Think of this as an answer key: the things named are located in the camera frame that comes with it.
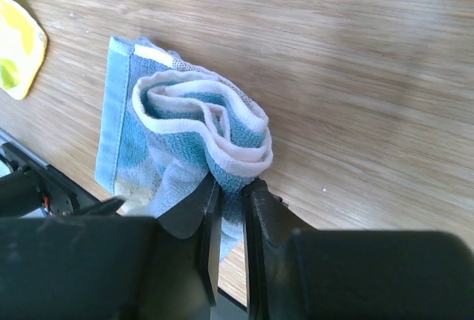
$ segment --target washcloth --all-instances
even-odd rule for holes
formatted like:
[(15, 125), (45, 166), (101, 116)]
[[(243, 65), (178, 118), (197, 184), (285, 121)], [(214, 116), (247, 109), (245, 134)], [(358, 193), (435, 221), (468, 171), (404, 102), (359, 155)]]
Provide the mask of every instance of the washcloth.
[(0, 87), (23, 99), (44, 61), (47, 37), (27, 11), (0, 0)]
[(160, 216), (210, 171), (223, 258), (243, 236), (241, 190), (272, 159), (267, 115), (231, 81), (145, 38), (111, 38), (96, 180), (126, 214)]

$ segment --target yellow object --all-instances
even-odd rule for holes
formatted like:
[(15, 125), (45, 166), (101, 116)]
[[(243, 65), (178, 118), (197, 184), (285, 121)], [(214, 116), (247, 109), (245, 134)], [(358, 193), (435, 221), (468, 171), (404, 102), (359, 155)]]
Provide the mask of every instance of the yellow object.
[(0, 87), (23, 99), (44, 61), (47, 37), (13, 0), (0, 0)]

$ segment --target green spot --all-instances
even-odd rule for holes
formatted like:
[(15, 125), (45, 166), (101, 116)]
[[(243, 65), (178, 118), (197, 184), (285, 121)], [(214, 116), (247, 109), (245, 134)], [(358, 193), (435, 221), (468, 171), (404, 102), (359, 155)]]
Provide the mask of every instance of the green spot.
[(19, 85), (19, 72), (15, 63), (9, 59), (0, 59), (0, 84), (5, 90)]

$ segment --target wooden table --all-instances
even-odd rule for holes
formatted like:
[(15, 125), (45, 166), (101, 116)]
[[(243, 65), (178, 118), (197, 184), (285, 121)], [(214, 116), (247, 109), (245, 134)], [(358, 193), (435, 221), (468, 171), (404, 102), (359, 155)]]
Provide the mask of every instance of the wooden table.
[[(474, 245), (474, 0), (18, 0), (50, 38), (0, 126), (99, 198), (111, 35), (147, 36), (268, 113), (263, 175), (320, 228), (449, 230)], [(220, 285), (245, 300), (243, 248)]]

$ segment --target blue and white towel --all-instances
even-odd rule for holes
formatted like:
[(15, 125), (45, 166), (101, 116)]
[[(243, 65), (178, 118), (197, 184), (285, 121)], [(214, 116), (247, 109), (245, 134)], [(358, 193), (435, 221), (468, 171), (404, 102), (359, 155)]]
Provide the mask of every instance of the blue and white towel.
[(272, 159), (267, 115), (232, 82), (147, 39), (111, 38), (96, 180), (128, 215), (160, 216), (210, 171), (222, 259), (243, 235), (241, 190)]

